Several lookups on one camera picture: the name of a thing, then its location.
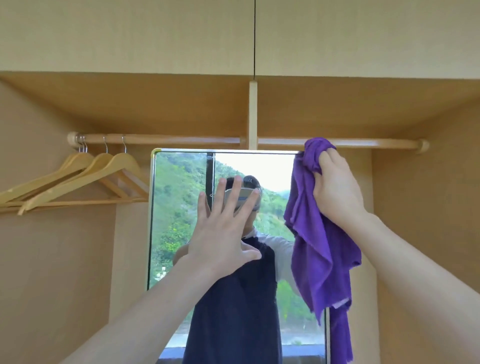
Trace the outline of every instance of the closet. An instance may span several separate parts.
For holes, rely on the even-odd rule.
[[[480,291],[480,4],[440,3],[0,0],[0,191],[58,169],[71,132],[146,176],[156,147],[322,136],[368,210]],[[132,304],[147,225],[148,203],[0,214],[0,362],[56,363]],[[451,362],[366,259],[351,280],[355,363]]]

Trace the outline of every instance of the forearm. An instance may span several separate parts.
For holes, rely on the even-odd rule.
[[[63,363],[155,363],[180,323],[214,282],[209,268],[185,257],[126,313]]]
[[[459,363],[480,363],[480,294],[394,234],[375,215],[358,214],[343,228],[440,347]]]
[[[188,254],[188,243],[178,248],[178,250],[175,252],[175,255],[173,256],[172,264],[175,265],[180,260],[180,258],[182,258],[187,254]]]

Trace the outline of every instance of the vertical wooden post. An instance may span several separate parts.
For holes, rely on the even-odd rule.
[[[250,81],[248,97],[247,149],[258,149],[257,135],[257,82]]]

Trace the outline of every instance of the purple towel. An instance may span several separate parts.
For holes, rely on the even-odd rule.
[[[330,307],[331,363],[345,364],[353,360],[347,318],[352,299],[349,271],[361,264],[361,252],[320,213],[313,197],[313,172],[322,173],[318,157],[328,148],[335,147],[326,139],[313,138],[305,143],[305,152],[295,156],[284,219],[295,235],[292,272],[297,287],[319,324],[322,311]]]

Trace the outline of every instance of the dark blue apron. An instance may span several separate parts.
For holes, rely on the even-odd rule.
[[[257,238],[243,240],[262,253],[218,280],[195,306],[183,364],[281,364],[275,253]]]

